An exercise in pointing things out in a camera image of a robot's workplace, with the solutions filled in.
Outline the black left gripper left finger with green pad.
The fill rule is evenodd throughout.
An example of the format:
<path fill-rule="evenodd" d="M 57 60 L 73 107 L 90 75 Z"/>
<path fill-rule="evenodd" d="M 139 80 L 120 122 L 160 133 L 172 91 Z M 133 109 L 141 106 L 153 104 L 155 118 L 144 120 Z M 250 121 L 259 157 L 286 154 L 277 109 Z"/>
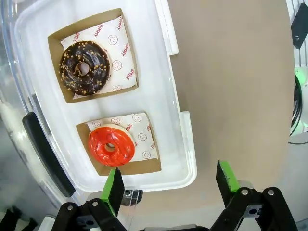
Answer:
<path fill-rule="evenodd" d="M 68 202 L 60 207 L 53 231 L 124 231 L 126 228 L 118 220 L 125 187 L 118 168 L 110 171 L 102 195 L 78 206 Z"/>

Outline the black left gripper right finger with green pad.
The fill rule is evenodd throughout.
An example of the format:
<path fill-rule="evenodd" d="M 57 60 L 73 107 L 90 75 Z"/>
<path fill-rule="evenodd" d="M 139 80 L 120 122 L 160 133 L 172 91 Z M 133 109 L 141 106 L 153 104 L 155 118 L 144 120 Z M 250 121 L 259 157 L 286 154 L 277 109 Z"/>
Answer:
<path fill-rule="evenodd" d="M 217 163 L 216 182 L 225 209 L 210 228 L 236 231 L 245 218 L 253 218 L 262 231 L 296 231 L 297 226 L 281 190 L 269 187 L 258 192 L 240 186 L 227 161 Z"/>

